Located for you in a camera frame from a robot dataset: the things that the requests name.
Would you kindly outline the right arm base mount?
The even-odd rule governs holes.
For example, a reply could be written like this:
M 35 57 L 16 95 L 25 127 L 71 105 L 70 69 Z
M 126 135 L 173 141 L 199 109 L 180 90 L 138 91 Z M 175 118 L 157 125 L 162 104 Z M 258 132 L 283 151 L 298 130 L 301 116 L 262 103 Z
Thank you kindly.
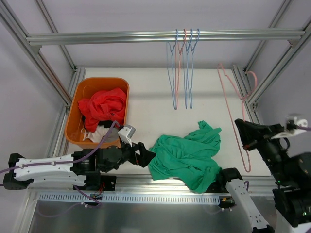
M 198 194 L 203 194 L 203 193 L 212 193 L 212 194 L 225 193 L 225 194 L 229 194 L 229 191 L 226 188 L 226 184 L 228 182 L 232 182 L 232 181 L 233 180 L 222 181 L 222 182 L 221 181 L 215 181 L 215 182 L 212 182 L 209 187 L 207 187 L 207 188 L 200 187 L 195 192 Z

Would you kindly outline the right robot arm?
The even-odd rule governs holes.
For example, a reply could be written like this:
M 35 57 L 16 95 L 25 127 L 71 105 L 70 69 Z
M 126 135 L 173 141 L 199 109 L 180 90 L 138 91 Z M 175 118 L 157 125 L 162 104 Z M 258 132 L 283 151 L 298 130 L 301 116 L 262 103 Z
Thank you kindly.
M 272 190 L 277 213 L 276 228 L 269 225 L 246 191 L 236 168 L 222 169 L 216 176 L 216 185 L 228 192 L 242 208 L 242 216 L 252 233 L 292 233 L 301 224 L 311 221 L 311 154 L 304 152 L 290 157 L 289 137 L 310 131 L 305 119 L 293 116 L 285 126 L 260 125 L 236 119 L 242 147 L 257 150 L 276 181 Z

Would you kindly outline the white tank top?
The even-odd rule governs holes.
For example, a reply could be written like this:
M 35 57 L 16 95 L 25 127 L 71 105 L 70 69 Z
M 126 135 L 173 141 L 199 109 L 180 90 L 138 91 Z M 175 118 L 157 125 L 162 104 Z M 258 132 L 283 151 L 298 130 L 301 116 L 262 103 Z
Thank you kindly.
M 91 140 L 94 143 L 99 143 L 102 138 L 108 132 L 108 128 L 104 128 L 103 126 L 98 126 L 95 132 L 87 131 L 85 128 L 81 129 L 81 133 L 83 135 L 82 141 L 86 141 L 87 139 Z

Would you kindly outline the grey tank top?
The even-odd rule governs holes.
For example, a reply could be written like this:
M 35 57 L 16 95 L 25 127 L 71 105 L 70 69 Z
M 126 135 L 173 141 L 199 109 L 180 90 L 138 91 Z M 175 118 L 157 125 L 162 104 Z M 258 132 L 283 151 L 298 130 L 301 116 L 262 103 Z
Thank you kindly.
M 118 132 L 111 132 L 109 136 L 104 140 L 105 143 L 112 143 L 115 141 L 119 141 Z

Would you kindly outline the green tank top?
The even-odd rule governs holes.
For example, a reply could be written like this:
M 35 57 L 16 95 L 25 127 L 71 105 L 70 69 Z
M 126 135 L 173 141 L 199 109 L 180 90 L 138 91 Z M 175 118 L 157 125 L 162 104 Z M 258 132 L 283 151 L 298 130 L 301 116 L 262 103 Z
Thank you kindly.
M 161 135 L 149 148 L 155 153 L 148 165 L 152 179 L 179 178 L 192 192 L 206 192 L 221 170 L 213 160 L 220 150 L 221 131 L 199 121 L 198 129 L 184 137 Z

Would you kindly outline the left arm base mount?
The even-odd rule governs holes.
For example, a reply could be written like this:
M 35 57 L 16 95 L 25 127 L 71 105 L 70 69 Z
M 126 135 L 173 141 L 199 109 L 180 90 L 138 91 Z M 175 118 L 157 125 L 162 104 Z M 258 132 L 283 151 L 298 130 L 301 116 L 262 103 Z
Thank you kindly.
M 116 176 L 112 175 L 89 175 L 83 185 L 77 186 L 82 191 L 115 191 Z

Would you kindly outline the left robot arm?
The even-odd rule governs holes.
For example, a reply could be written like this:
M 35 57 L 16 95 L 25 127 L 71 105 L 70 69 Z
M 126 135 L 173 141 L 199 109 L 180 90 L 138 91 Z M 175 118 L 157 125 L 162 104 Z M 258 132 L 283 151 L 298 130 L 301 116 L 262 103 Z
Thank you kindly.
M 117 170 L 126 162 L 145 168 L 156 154 L 141 142 L 121 147 L 83 149 L 60 157 L 27 159 L 18 153 L 9 157 L 1 186 L 6 190 L 24 190 L 31 185 L 48 187 L 71 185 L 82 190 L 107 188 L 102 173 Z

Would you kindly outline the pink wire hanger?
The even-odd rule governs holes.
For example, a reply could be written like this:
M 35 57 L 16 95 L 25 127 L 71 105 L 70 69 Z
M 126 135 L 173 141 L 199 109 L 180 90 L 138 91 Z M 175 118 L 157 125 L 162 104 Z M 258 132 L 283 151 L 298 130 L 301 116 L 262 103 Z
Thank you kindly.
M 183 54 L 183 48 L 186 43 L 187 39 L 187 31 L 183 30 L 183 40 L 181 42 L 181 46 L 179 42 L 177 42 L 177 47 L 175 48 L 175 102 L 176 102 L 176 109 L 178 108 L 178 91 L 179 91 L 179 80 L 180 80 L 180 69 L 181 69 L 181 57 Z
M 234 138 L 237 143 L 238 154 L 241 158 L 242 167 L 247 174 L 250 174 L 252 171 L 251 158 L 249 152 L 243 148 L 239 131 L 235 124 L 235 120 L 238 118 L 243 121 L 248 120 L 245 107 L 246 97 L 242 95 L 233 75 L 229 74 L 229 71 L 224 68 L 222 63 L 217 65 L 217 74 L 225 99 L 225 105 L 229 114 L 229 122 L 231 123 Z

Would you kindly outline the red tank top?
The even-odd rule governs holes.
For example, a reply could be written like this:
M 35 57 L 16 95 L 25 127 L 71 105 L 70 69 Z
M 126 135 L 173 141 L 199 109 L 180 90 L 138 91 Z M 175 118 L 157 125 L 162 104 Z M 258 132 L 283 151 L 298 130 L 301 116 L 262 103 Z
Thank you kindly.
M 123 124 L 126 100 L 127 95 L 120 88 L 101 90 L 89 99 L 79 100 L 78 108 L 85 117 L 85 129 L 95 132 L 102 121 L 116 121 L 120 125 Z

